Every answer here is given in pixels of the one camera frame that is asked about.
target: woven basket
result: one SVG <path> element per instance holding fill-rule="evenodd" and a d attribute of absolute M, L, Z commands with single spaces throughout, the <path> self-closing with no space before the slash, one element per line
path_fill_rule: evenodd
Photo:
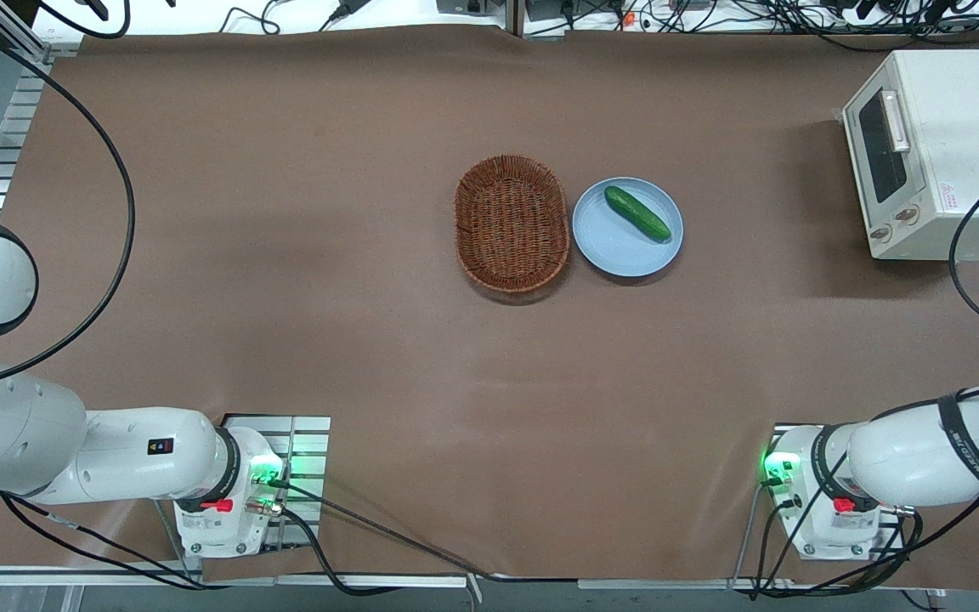
<path fill-rule="evenodd" d="M 484 159 L 456 187 L 456 249 L 471 279 L 508 294 L 551 282 L 569 256 L 561 184 L 527 156 Z"/>

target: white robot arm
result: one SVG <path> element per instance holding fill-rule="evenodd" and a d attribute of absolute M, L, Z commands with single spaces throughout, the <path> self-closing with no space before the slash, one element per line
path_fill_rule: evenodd
<path fill-rule="evenodd" d="M 0 336 L 27 317 L 38 275 L 0 225 Z M 283 464 L 264 437 L 215 428 L 198 411 L 86 411 L 68 388 L 19 373 L 0 380 L 0 491 L 31 502 L 175 500 L 184 547 L 203 557 L 256 553 Z"/>
<path fill-rule="evenodd" d="M 868 560 L 880 508 L 979 496 L 979 388 L 900 406 L 869 422 L 799 426 L 762 464 L 784 528 L 803 558 Z"/>

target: brown table mat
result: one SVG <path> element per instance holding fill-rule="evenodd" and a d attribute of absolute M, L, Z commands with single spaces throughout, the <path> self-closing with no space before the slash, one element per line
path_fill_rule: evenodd
<path fill-rule="evenodd" d="M 831 109 L 883 57 L 467 26 L 87 40 L 54 74 L 123 151 L 139 235 L 105 316 L 36 373 L 94 410 L 331 415 L 328 496 L 493 572 L 726 577 L 774 422 L 979 383 L 979 320 L 945 267 L 868 255 Z M 487 301 L 457 263 L 451 195 L 500 152 L 547 163 L 570 206 L 615 175 L 663 186 L 681 254 L 626 286 L 574 250 L 548 299 Z M 4 221 L 42 274 L 0 340 L 13 361 L 86 313 L 122 239 L 116 170 L 53 93 Z M 968 276 L 979 294 L 979 264 Z M 148 506 L 59 510 L 171 557 Z M 953 512 L 925 512 L 929 530 Z M 338 570 L 450 570 L 331 516 L 322 540 Z M 0 564 L 64 562 L 0 504 Z M 317 569 L 299 550 L 207 576 Z M 893 584 L 979 589 L 979 512 Z"/>

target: cucumber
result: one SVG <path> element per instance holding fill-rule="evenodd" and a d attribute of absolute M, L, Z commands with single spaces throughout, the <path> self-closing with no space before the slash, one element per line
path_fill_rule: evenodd
<path fill-rule="evenodd" d="M 621 214 L 630 224 L 636 225 L 649 239 L 665 241 L 671 237 L 671 229 L 664 224 L 664 220 L 656 217 L 655 212 L 650 212 L 648 206 L 641 204 L 629 191 L 611 185 L 603 190 L 603 197 L 607 198 L 611 210 Z"/>

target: blue plate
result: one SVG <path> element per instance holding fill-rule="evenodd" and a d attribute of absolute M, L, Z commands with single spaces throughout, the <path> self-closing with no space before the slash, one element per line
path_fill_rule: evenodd
<path fill-rule="evenodd" d="M 621 187 L 656 213 L 671 229 L 667 241 L 654 241 L 614 212 L 603 197 L 609 186 Z M 572 212 L 576 246 L 595 267 L 617 276 L 645 276 L 660 271 L 682 247 L 682 214 L 675 201 L 656 185 L 640 178 L 607 178 L 588 187 Z"/>

